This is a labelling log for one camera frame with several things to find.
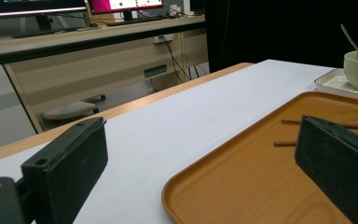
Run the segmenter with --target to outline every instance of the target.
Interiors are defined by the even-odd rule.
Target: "white table surface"
[[[173,175],[333,69],[267,60],[108,120],[109,162],[75,223],[172,223],[161,192]],[[18,180],[43,146],[0,160],[0,176]]]

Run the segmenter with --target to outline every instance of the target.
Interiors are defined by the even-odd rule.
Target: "chopsticks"
[[[298,119],[282,119],[283,124],[300,124],[301,120]],[[337,125],[342,126],[347,129],[357,129],[358,124],[349,124],[349,123],[337,123]]]
[[[282,124],[301,124],[301,120],[298,119],[282,119]],[[337,125],[342,126],[347,129],[357,129],[358,124],[349,124],[349,123],[337,123]],[[296,141],[276,141],[274,142],[275,147],[295,147]]]

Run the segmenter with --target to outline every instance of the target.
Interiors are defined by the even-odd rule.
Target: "cable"
[[[190,67],[187,68],[187,72],[188,72],[188,75],[189,75],[191,78],[193,78],[193,77],[191,76]]]
[[[203,71],[204,71],[204,75],[206,76],[207,74],[206,74],[206,71],[205,71],[205,69],[203,69],[203,67],[201,67],[201,66],[199,66],[199,65],[197,65],[197,67],[199,67],[200,69],[202,69]]]
[[[197,70],[197,66],[194,66],[194,70],[196,71],[197,77],[200,77],[199,71]]]
[[[183,13],[183,12],[180,12],[180,11],[178,11],[178,10],[176,10],[176,9],[173,9],[173,8],[170,8],[170,9],[168,9],[168,10],[165,10],[165,11],[160,12],[159,14],[157,14],[156,17],[162,17],[162,18],[166,17],[166,18],[169,18],[169,17],[170,17],[170,12],[171,12],[171,10],[172,10],[172,11],[179,12],[179,14],[183,15],[183,17],[185,17],[185,18],[189,17],[187,14],[185,14],[185,13]]]
[[[160,37],[160,38],[164,41],[165,45],[166,45],[167,48],[168,48],[168,51],[169,51],[170,54],[171,54],[172,64],[173,64],[173,70],[175,71],[176,76],[179,78],[179,80],[180,80],[182,83],[184,83],[184,81],[179,77],[179,75],[178,75],[178,73],[177,73],[177,71],[176,71],[176,66],[175,66],[175,64],[177,64],[177,65],[179,66],[179,68],[182,70],[182,72],[187,76],[188,80],[191,80],[191,77],[188,76],[188,74],[185,72],[185,70],[180,66],[179,62],[177,62],[176,59],[173,57],[172,50],[171,50],[171,46],[170,46],[170,43],[168,42],[167,38],[165,38],[165,36]]]

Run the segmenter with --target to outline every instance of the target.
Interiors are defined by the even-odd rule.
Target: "spoon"
[[[356,44],[353,42],[353,40],[351,39],[350,34],[348,33],[347,29],[345,29],[344,24],[341,24],[341,29],[344,32],[344,35],[348,38],[348,40],[351,42],[351,44],[353,45],[353,47],[357,50],[358,52],[358,48],[356,46]]]

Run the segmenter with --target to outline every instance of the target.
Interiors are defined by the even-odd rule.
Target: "monitor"
[[[47,15],[87,11],[85,0],[0,0],[0,19],[35,16],[39,28],[51,28]]]
[[[89,0],[91,14],[122,12],[125,21],[132,20],[132,11],[163,7],[163,0]]]
[[[190,11],[195,15],[203,14],[204,12],[204,0],[190,0]]]

